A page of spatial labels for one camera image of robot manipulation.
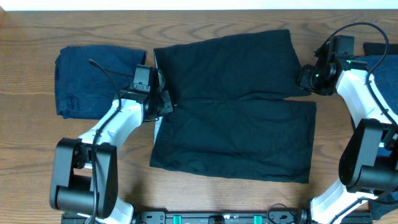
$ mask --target white background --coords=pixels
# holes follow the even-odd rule
[[[6,11],[398,9],[397,0],[0,0]]]

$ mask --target dark blue cloth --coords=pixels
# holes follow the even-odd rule
[[[93,59],[103,68],[133,75],[137,64],[144,64],[146,53],[125,47],[91,45],[66,47],[55,61],[55,105],[64,118],[101,119],[116,94],[103,72],[90,65]],[[108,72],[120,89],[133,77]]]
[[[367,62],[370,67],[375,65],[381,58],[381,55],[372,55],[367,57],[358,57],[356,60]],[[374,81],[377,89],[391,107],[391,110],[398,112],[398,55],[388,55],[386,59],[373,72]],[[384,148],[379,148],[377,154],[379,156],[389,156],[391,151]],[[393,202],[398,200],[398,194],[392,193],[387,197],[381,199],[385,202]],[[373,220],[380,220],[380,218],[397,209],[398,206],[385,206],[377,203],[369,203],[369,208],[372,213]]]

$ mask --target wood surface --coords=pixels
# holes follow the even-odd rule
[[[76,138],[96,121],[56,115],[54,61],[68,45],[111,44],[147,51],[231,34],[290,29],[302,65],[335,30],[352,22],[381,26],[398,42],[398,11],[96,11],[0,12],[0,223],[59,223],[49,206],[55,145]],[[382,42],[370,27],[342,34],[361,44]],[[259,211],[273,203],[305,205],[338,178],[338,161],[353,130],[338,95],[293,100],[317,102],[309,184],[203,177],[149,167],[154,124],[135,130],[118,154],[119,194],[138,208],[170,211]],[[398,223],[398,212],[378,223]]]

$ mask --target wooden table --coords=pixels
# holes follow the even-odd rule
[[[147,50],[214,37],[290,29],[302,65],[313,50],[343,25],[369,21],[398,42],[398,11],[122,11],[0,12],[0,222],[59,223],[49,206],[55,145],[76,138],[96,123],[55,113],[54,61],[68,45],[111,44]],[[343,34],[361,44],[382,42],[370,27]],[[305,205],[338,178],[338,161],[353,130],[338,95],[294,100],[317,102],[317,128],[309,184],[203,177],[149,167],[154,124],[135,130],[118,154],[119,194],[137,208],[266,210],[273,203]],[[397,223],[392,212],[378,223]]]

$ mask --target folded blue cloth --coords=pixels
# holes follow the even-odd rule
[[[55,61],[55,105],[64,118],[101,119],[116,94],[103,72],[90,65],[93,59],[103,68],[133,75],[137,64],[144,64],[146,53],[125,47],[91,45],[66,47]],[[108,72],[120,89],[133,77]]]
[[[374,66],[381,58],[381,55],[372,55],[367,57],[358,57],[356,60],[367,62],[370,67]],[[391,107],[391,110],[397,114],[398,112],[398,55],[388,55],[384,61],[373,72],[374,81],[377,89]],[[391,151],[384,148],[379,148],[378,156],[389,156]],[[387,197],[381,199],[384,202],[393,202],[398,200],[398,193],[389,194]],[[380,218],[397,209],[398,206],[385,206],[377,203],[369,203],[369,208],[372,213],[373,220],[380,220]]]

